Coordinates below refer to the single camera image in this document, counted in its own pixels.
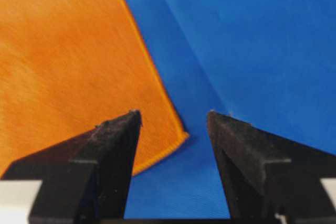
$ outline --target blue background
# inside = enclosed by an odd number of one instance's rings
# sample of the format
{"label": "blue background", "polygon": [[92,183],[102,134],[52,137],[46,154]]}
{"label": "blue background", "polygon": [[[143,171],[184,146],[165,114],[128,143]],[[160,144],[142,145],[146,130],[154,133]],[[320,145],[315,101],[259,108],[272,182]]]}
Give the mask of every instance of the blue background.
{"label": "blue background", "polygon": [[336,0],[126,0],[191,138],[132,179],[126,218],[229,217],[210,109],[336,154]]}

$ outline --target blue fabric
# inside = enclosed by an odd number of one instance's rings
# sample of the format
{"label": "blue fabric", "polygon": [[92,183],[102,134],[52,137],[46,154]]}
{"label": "blue fabric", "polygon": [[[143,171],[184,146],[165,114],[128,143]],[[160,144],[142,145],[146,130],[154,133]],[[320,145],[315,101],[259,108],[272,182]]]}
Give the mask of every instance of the blue fabric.
{"label": "blue fabric", "polygon": [[228,217],[210,109],[336,154],[336,0],[127,2],[191,139],[133,178],[126,217]]}

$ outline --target white plastic part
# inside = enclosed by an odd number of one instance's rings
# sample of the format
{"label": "white plastic part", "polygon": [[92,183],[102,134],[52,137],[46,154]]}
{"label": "white plastic part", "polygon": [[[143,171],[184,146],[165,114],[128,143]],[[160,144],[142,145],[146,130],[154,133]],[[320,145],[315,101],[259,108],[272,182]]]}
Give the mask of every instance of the white plastic part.
{"label": "white plastic part", "polygon": [[0,222],[28,224],[41,180],[0,180]]}
{"label": "white plastic part", "polygon": [[336,209],[336,178],[322,178],[321,183]]}

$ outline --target orange towel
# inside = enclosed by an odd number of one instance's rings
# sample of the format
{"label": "orange towel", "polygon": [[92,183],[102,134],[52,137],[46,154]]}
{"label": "orange towel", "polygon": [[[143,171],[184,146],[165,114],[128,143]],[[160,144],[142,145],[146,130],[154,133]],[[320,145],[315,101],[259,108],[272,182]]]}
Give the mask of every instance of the orange towel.
{"label": "orange towel", "polygon": [[187,134],[124,0],[0,0],[0,174],[130,109],[136,174]]}

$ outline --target orange cloth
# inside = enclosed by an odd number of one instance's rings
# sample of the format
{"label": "orange cloth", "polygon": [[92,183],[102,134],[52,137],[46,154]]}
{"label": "orange cloth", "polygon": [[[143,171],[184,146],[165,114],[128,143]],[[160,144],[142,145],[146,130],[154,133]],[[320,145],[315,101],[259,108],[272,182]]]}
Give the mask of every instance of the orange cloth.
{"label": "orange cloth", "polygon": [[124,0],[0,0],[0,174],[130,109],[136,174],[187,134]]}

